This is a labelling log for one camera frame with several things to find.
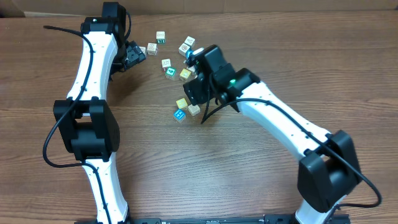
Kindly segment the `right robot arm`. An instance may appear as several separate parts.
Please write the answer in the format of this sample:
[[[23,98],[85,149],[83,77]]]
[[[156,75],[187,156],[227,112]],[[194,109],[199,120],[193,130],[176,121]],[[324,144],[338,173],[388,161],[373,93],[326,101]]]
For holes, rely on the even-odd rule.
[[[186,52],[197,76],[183,88],[193,105],[211,99],[251,118],[298,161],[297,188],[303,202],[294,223],[328,223],[338,204],[360,183],[360,166],[349,134],[335,134],[300,116],[246,68],[236,71],[217,45]]]

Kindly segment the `blue number five block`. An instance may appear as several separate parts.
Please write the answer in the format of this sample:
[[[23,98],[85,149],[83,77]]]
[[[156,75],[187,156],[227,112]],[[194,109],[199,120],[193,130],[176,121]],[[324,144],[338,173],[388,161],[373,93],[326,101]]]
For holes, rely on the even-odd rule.
[[[192,51],[192,50],[188,50],[188,51],[186,52],[186,59],[189,60],[189,59],[192,58],[192,57],[193,57],[193,51]]]

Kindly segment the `blue symbol block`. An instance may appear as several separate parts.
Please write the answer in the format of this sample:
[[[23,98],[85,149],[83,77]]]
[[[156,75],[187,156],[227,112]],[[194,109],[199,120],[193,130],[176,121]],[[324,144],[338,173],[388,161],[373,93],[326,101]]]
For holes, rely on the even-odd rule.
[[[186,118],[185,112],[181,109],[175,111],[173,116],[179,123],[181,123]]]

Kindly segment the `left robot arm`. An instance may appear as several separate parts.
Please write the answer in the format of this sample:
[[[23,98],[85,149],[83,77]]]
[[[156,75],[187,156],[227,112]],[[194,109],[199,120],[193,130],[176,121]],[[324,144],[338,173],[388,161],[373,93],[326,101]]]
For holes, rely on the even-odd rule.
[[[97,215],[93,223],[131,223],[116,168],[120,130],[106,101],[111,76],[143,62],[146,54],[129,41],[131,16],[118,2],[104,2],[99,17],[87,17],[79,31],[83,51],[76,79],[66,99],[53,106],[66,150],[90,181]]]

